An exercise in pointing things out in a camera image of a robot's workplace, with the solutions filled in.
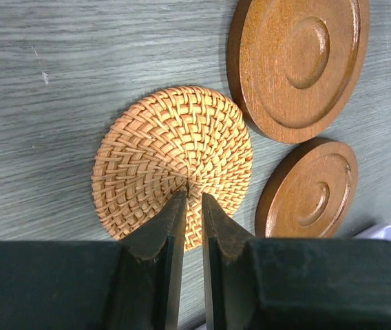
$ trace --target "woven coaster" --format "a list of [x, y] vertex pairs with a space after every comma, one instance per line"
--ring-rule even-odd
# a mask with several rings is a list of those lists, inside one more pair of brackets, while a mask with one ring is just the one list
[[251, 179], [252, 146], [237, 105], [201, 87], [159, 91], [131, 106], [102, 141], [93, 197], [102, 225], [122, 239], [189, 189], [185, 251], [202, 243], [202, 193], [232, 217]]

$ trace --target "light purple object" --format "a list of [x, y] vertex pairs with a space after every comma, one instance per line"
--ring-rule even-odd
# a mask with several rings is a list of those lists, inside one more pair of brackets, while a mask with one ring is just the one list
[[368, 228], [366, 231], [358, 234], [355, 239], [383, 239], [391, 241], [391, 225], [380, 224]]

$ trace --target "brown wooden coaster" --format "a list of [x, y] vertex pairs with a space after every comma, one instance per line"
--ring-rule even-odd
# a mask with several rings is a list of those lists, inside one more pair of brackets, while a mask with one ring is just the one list
[[246, 121], [285, 143], [322, 132], [355, 88], [369, 25], [368, 0], [240, 0], [227, 72]]
[[252, 146], [237, 105], [202, 87], [176, 87], [132, 105], [102, 141], [93, 197], [102, 225], [122, 239], [188, 190], [185, 250], [202, 242], [202, 193], [232, 217], [251, 180]]
[[331, 237], [341, 225], [358, 180], [353, 150], [316, 138], [298, 146], [269, 178], [255, 216], [258, 237]]

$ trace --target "gray wooden table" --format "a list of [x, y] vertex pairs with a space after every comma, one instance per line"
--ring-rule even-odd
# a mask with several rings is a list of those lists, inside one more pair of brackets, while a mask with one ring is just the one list
[[[0, 239], [108, 240], [91, 196], [94, 154], [137, 99], [176, 85], [226, 95], [236, 0], [0, 0]], [[357, 88], [322, 136], [359, 161], [337, 236], [391, 223], [391, 0], [371, 0]], [[253, 231], [259, 195], [293, 148], [251, 132], [251, 187], [235, 219]], [[184, 258], [180, 326], [204, 317], [202, 251]]]

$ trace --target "wooden coaster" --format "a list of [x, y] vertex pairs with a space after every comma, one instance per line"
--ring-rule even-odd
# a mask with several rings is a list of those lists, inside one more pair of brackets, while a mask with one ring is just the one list
[[240, 0], [227, 72], [246, 121], [285, 143], [327, 128], [361, 73], [369, 20], [368, 0]]
[[122, 239], [188, 190], [185, 250], [202, 242], [202, 193], [232, 217], [251, 180], [252, 146], [237, 105], [202, 87], [177, 87], [132, 105], [102, 141], [93, 197], [102, 225]]
[[353, 150], [316, 138], [282, 160], [269, 178], [255, 216], [258, 237], [331, 237], [341, 225], [358, 180]]

